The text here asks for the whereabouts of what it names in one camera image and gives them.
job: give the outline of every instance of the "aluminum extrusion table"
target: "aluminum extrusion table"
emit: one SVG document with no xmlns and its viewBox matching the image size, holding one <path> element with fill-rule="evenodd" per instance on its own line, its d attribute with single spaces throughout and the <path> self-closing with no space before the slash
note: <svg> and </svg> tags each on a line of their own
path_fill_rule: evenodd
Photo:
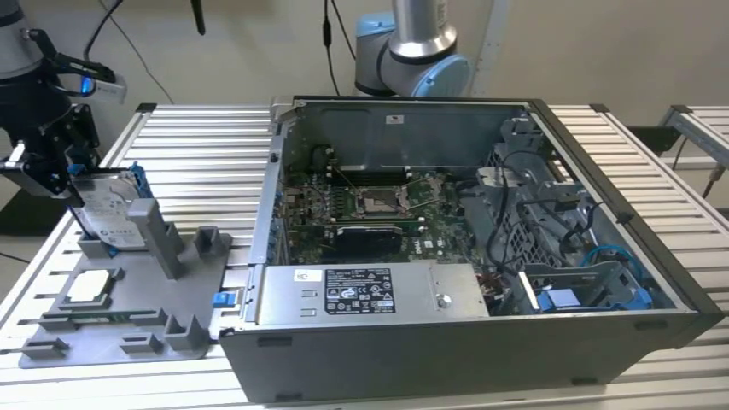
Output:
<svg viewBox="0 0 729 410">
<path fill-rule="evenodd" d="M 555 113 L 680 262 L 729 311 L 729 225 L 611 113 Z M 103 165 L 143 163 L 165 219 L 181 232 L 219 225 L 233 235 L 224 288 L 247 282 L 263 170 L 265 106 L 160 105 L 135 114 Z M 64 216 L 0 305 L 0 409 L 263 408 L 251 405 L 220 346 L 201 360 L 24 370 L 18 349 L 79 259 L 79 227 Z M 216 311 L 217 324 L 225 311 Z M 652 353 L 608 386 L 337 403 L 316 409 L 729 408 L 729 319 L 681 350 Z"/>
</svg>

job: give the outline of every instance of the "white label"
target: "white label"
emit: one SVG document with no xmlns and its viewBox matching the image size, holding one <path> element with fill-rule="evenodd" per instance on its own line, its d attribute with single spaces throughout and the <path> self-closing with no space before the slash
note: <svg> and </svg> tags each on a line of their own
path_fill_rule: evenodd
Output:
<svg viewBox="0 0 729 410">
<path fill-rule="evenodd" d="M 405 122 L 405 116 L 404 115 L 388 115 L 385 117 L 385 124 L 393 125 L 393 124 L 404 124 Z"/>
<path fill-rule="evenodd" d="M 295 269 L 295 282 L 321 282 L 321 269 Z"/>
<path fill-rule="evenodd" d="M 99 239 L 116 248 L 145 246 L 145 240 L 133 222 L 127 220 L 125 198 L 136 198 L 133 187 L 120 195 L 112 191 L 83 192 L 83 214 Z"/>
</svg>

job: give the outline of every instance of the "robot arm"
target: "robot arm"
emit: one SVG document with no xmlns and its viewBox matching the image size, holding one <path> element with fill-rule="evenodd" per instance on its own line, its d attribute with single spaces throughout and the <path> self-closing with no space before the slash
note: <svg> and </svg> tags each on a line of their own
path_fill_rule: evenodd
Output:
<svg viewBox="0 0 729 410">
<path fill-rule="evenodd" d="M 56 51 L 43 30 L 28 26 L 15 0 L 0 0 L 0 128 L 11 138 L 11 156 L 0 173 L 32 195 L 80 198 L 70 183 L 67 167 L 99 164 L 99 135 L 85 104 L 70 96 L 93 93 L 66 90 L 59 74 L 113 83 L 113 71 Z"/>
<path fill-rule="evenodd" d="M 456 46 L 444 0 L 393 0 L 393 13 L 357 22 L 357 90 L 381 97 L 459 97 L 471 67 Z"/>
</svg>

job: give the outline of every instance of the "gray stand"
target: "gray stand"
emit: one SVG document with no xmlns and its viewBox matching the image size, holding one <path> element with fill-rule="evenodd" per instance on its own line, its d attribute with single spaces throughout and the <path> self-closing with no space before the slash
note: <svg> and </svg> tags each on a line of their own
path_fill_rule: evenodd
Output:
<svg viewBox="0 0 729 410">
<path fill-rule="evenodd" d="M 22 368 L 188 360 L 208 352 L 231 235 L 201 226 L 184 240 L 153 199 L 133 201 L 128 218 L 147 250 L 115 255 L 101 241 L 79 241 L 81 260 L 20 350 Z M 76 278 L 93 270 L 108 272 L 99 294 L 72 300 Z"/>
</svg>

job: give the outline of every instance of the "blue cable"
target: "blue cable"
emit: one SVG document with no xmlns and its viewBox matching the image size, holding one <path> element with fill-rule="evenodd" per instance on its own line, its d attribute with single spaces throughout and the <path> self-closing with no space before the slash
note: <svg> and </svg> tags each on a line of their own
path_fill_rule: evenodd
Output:
<svg viewBox="0 0 729 410">
<path fill-rule="evenodd" d="M 636 271 L 639 274 L 639 277 L 636 279 L 640 281 L 643 279 L 643 266 L 639 264 L 639 261 L 636 261 L 636 258 L 633 258 L 633 255 L 631 254 L 631 252 L 628 252 L 628 250 L 625 250 L 623 246 L 617 246 L 617 245 L 599 246 L 597 248 L 591 250 L 591 252 L 587 253 L 587 255 L 583 258 L 583 263 L 580 264 L 580 266 L 587 267 L 588 263 L 592 260 L 592 257 L 603 250 L 613 250 L 615 252 L 625 256 L 625 258 L 628 258 L 628 262 L 632 263 L 633 266 L 636 267 Z"/>
</svg>

